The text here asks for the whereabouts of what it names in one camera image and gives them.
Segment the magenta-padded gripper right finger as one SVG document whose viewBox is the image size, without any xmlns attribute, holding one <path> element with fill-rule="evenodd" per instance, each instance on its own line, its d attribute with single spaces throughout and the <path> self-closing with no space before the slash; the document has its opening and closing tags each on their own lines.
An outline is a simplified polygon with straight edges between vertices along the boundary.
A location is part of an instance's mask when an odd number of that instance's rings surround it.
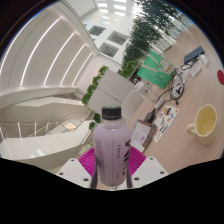
<svg viewBox="0 0 224 224">
<path fill-rule="evenodd" d="M 140 188 L 168 175 L 165 168 L 154 157 L 146 157 L 132 147 L 129 157 L 127 187 Z"/>
</svg>

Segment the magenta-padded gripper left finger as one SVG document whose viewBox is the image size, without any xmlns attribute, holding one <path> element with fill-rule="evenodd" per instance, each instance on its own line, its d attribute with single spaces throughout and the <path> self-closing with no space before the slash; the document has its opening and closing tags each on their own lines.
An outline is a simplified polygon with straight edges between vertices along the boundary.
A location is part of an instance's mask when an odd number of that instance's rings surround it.
<svg viewBox="0 0 224 224">
<path fill-rule="evenodd" d="M 98 174 L 94 149 L 89 149 L 78 159 L 70 158 L 56 175 L 84 188 L 96 188 Z"/>
</svg>

